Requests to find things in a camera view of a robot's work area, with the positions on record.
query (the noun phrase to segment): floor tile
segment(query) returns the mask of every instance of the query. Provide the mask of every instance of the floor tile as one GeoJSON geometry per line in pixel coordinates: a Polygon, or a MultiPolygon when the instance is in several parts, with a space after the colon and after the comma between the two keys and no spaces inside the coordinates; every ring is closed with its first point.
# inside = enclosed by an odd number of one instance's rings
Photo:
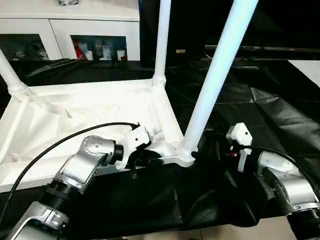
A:
{"type": "Polygon", "coordinates": [[[257,226],[215,226],[201,230],[203,240],[295,240],[285,217],[261,219],[257,226]]]}

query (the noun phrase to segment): metal rod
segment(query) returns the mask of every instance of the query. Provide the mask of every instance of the metal rod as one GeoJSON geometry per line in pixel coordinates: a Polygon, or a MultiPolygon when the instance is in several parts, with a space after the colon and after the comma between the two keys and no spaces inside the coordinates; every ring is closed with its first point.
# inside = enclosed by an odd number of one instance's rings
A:
{"type": "Polygon", "coordinates": [[[27,86],[20,81],[14,69],[11,67],[6,56],[0,49],[0,74],[8,86],[11,95],[19,94],[27,90],[27,86]]]}
{"type": "Polygon", "coordinates": [[[177,149],[178,156],[184,161],[194,161],[191,152],[197,151],[197,145],[258,1],[259,0],[233,1],[184,139],[177,149]]]}
{"type": "Polygon", "coordinates": [[[156,43],[154,84],[166,83],[165,67],[167,57],[168,32],[170,22],[171,0],[160,1],[158,36],[156,43]]]}

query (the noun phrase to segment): black plastic sheet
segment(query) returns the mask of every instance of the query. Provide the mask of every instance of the black plastic sheet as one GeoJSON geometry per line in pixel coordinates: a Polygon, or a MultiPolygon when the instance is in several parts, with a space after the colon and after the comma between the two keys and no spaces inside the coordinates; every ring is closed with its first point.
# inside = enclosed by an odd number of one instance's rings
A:
{"type": "MultiPolygon", "coordinates": [[[[146,79],[154,73],[137,62],[12,64],[29,86],[146,79]]],[[[208,66],[197,61],[166,69],[166,92],[183,133],[208,66]]],[[[3,111],[10,96],[0,84],[3,111]]],[[[319,109],[320,89],[288,61],[236,61],[204,130],[196,163],[189,168],[168,164],[140,169],[137,180],[130,172],[96,177],[75,207],[67,234],[102,239],[221,224],[249,227],[260,218],[278,216],[272,191],[260,179],[225,169],[218,161],[223,158],[220,144],[231,125],[244,122],[253,145],[287,153],[320,180],[319,109]]],[[[40,189],[17,191],[2,233],[12,228],[40,189]]],[[[6,197],[0,194],[1,206],[6,197]]]]}

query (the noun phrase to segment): black fabric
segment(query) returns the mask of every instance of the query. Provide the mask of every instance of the black fabric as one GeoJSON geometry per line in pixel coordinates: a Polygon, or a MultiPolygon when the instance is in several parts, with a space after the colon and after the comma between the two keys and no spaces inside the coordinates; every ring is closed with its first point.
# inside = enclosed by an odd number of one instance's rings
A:
{"type": "MultiPolygon", "coordinates": [[[[29,86],[145,79],[154,73],[137,62],[64,59],[12,64],[29,86]]],[[[166,92],[183,133],[208,66],[197,61],[166,69],[166,92]]],[[[3,111],[10,97],[0,84],[3,111]]],[[[260,179],[226,169],[219,161],[224,158],[224,136],[229,126],[244,122],[253,145],[287,153],[319,181],[319,107],[318,86],[288,61],[234,62],[199,143],[195,164],[139,169],[136,180],[130,172],[96,177],[75,206],[68,235],[102,239],[221,224],[249,227],[260,218],[278,216],[273,193],[260,179]]],[[[2,233],[18,221],[39,192],[40,187],[17,191],[2,233]]],[[[0,206],[6,196],[0,194],[0,206]]]]}

